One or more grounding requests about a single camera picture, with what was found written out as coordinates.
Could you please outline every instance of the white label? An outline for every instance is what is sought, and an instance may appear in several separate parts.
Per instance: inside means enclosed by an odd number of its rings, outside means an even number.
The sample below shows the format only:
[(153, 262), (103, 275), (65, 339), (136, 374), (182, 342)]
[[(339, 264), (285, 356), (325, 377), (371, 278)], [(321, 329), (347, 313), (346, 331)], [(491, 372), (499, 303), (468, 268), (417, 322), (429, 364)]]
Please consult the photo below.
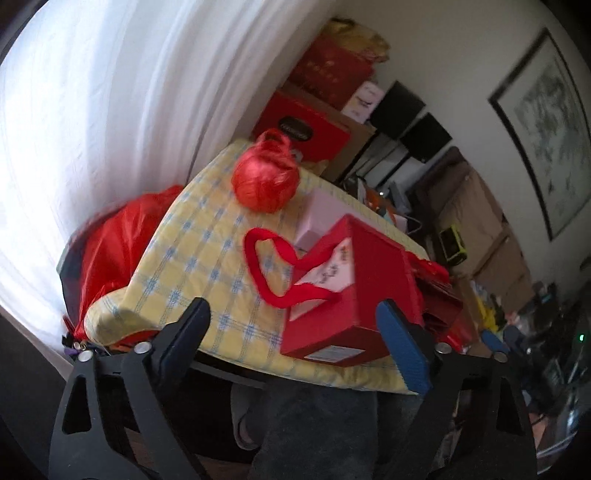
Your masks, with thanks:
[[(339, 243), (328, 262), (310, 270), (295, 285), (312, 283), (330, 291), (343, 291), (353, 284), (353, 249), (351, 239)], [(307, 300), (294, 305), (290, 310), (290, 322), (308, 313), (326, 300)]]
[(346, 358), (359, 355), (362, 352), (365, 352), (365, 350), (349, 348), (348, 346), (331, 345), (323, 348), (322, 350), (311, 353), (310, 355), (306, 355), (304, 358), (306, 360), (318, 360), (319, 362), (329, 362), (331, 364), (335, 364), (341, 360), (345, 360)]

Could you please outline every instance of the white curtain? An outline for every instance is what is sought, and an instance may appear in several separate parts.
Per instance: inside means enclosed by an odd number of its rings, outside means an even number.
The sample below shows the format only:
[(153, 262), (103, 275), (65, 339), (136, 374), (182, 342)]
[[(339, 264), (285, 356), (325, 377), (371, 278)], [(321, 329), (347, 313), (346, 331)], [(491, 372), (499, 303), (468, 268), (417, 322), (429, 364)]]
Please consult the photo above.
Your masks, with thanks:
[(334, 5), (49, 0), (0, 66), (0, 306), (60, 350), (72, 233), (197, 174)]

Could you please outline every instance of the black label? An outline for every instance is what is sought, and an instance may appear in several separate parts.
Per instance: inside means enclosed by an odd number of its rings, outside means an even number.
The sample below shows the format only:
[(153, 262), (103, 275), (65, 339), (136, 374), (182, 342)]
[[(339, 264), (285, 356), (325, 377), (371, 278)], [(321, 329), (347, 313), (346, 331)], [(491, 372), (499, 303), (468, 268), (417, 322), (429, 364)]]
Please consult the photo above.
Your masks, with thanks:
[(314, 135), (310, 125), (294, 116), (285, 116), (279, 120), (279, 130), (299, 142), (308, 141)]

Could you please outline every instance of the table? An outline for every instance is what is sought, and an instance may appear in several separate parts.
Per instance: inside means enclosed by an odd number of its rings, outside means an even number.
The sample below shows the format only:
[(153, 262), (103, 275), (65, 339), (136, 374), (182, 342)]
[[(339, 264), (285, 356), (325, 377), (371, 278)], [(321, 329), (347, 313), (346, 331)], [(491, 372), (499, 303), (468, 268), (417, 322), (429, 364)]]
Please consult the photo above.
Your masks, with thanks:
[[(250, 145), (246, 140), (233, 142), (183, 190), (156, 230), (129, 286), (90, 307), (84, 319), (88, 337), (110, 345), (132, 333), (161, 329), (175, 322), (194, 297), (203, 297), (212, 309), (212, 324), (200, 348), (208, 355), (319, 385), (408, 393), (389, 357), (342, 368), (281, 355), (284, 311), (261, 301), (246, 269), (242, 238), (261, 226), (293, 241), (306, 194), (321, 188), (371, 218), (383, 233), (419, 257), (426, 258), (425, 251), (357, 200), (305, 170), (295, 197), (283, 210), (270, 215), (245, 209), (234, 197), (230, 178), (236, 160)], [(262, 268), (271, 288), (285, 291), (291, 269), (268, 243), (260, 245)]]

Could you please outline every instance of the red packaging box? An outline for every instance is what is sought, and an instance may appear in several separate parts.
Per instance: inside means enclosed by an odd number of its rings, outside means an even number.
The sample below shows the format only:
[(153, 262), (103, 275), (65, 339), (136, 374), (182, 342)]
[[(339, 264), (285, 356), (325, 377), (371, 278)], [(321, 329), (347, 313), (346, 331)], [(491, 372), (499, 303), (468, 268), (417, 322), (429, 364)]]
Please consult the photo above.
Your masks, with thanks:
[(375, 310), (393, 299), (412, 323), (423, 326), (420, 295), (404, 248), (351, 215), (345, 215), (307, 255), (334, 247), (310, 271), (294, 268), (292, 284), (312, 283), (340, 296), (309, 300), (287, 310), (281, 353), (340, 367), (389, 355)]
[(253, 136), (258, 137), (269, 128), (278, 128), (290, 137), (292, 154), (298, 162), (332, 160), (351, 137), (346, 127), (280, 91), (269, 100), (252, 131)]
[(317, 37), (291, 72), (289, 81), (341, 111), (374, 68), (325, 35)]

